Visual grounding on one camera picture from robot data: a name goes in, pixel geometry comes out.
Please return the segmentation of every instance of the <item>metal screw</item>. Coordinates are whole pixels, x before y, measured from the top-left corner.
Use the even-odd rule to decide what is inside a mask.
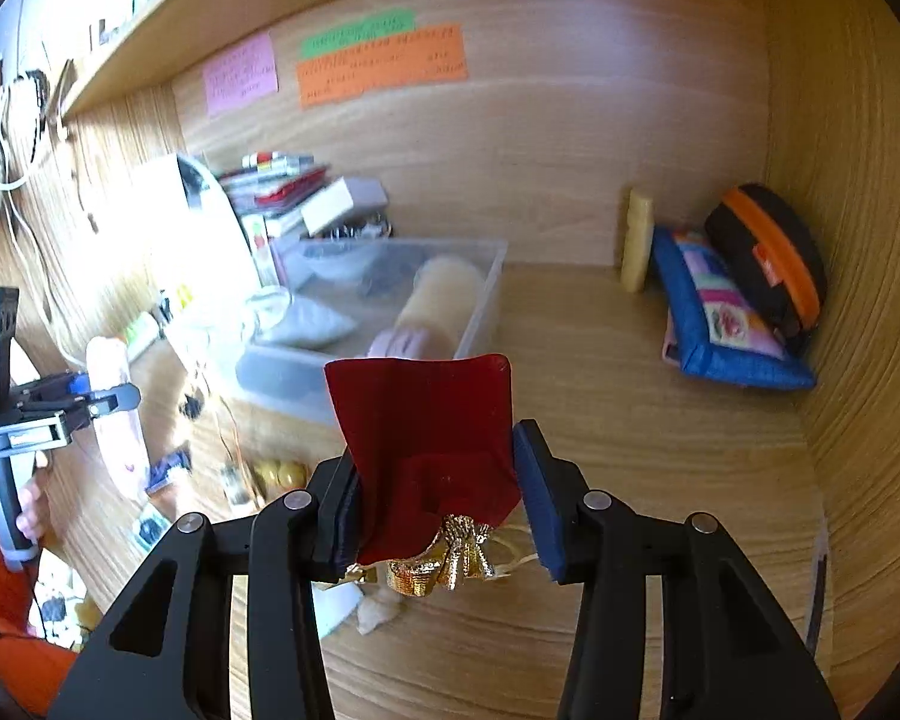
[[[306,509],[313,499],[307,490],[294,490],[283,496],[283,505],[296,512],[298,509]]]
[[[184,514],[183,517],[180,517],[176,524],[176,528],[180,533],[194,533],[194,531],[199,531],[199,529],[202,528],[202,525],[203,514],[190,512],[189,514]]]
[[[591,490],[583,496],[583,506],[588,509],[594,509],[595,512],[602,512],[603,509],[609,509],[613,503],[613,498],[603,490]]]
[[[720,527],[720,523],[717,522],[717,518],[714,517],[713,514],[707,514],[706,512],[697,512],[690,517],[690,524],[693,525],[694,530],[699,533],[716,533],[717,528]]]

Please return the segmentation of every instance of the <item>orange stripe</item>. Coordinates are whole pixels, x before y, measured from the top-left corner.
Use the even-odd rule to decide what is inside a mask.
[[[814,327],[820,318],[820,296],[813,284],[813,276],[793,243],[773,218],[744,191],[734,187],[724,195],[724,202],[764,245],[773,269],[787,285],[804,330]]]

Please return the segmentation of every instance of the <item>green sticky note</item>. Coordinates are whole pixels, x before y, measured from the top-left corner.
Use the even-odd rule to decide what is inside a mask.
[[[412,10],[402,7],[385,10],[370,18],[345,23],[307,38],[300,46],[300,55],[304,59],[313,59],[315,56],[338,52],[347,46],[398,32],[410,32],[415,28]]]

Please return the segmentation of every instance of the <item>red label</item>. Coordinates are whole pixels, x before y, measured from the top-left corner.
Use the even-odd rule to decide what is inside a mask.
[[[757,244],[754,247],[754,258],[760,263],[760,269],[762,269],[763,275],[771,287],[775,287],[783,281],[782,278],[776,275],[776,271],[773,269],[773,263],[770,261],[770,257],[767,254],[767,250],[763,247],[763,244]]]

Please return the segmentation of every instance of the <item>black and orange case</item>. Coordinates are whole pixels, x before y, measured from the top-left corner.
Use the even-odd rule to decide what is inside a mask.
[[[806,225],[772,190],[742,184],[704,228],[744,297],[791,354],[802,354],[826,299],[823,258]]]

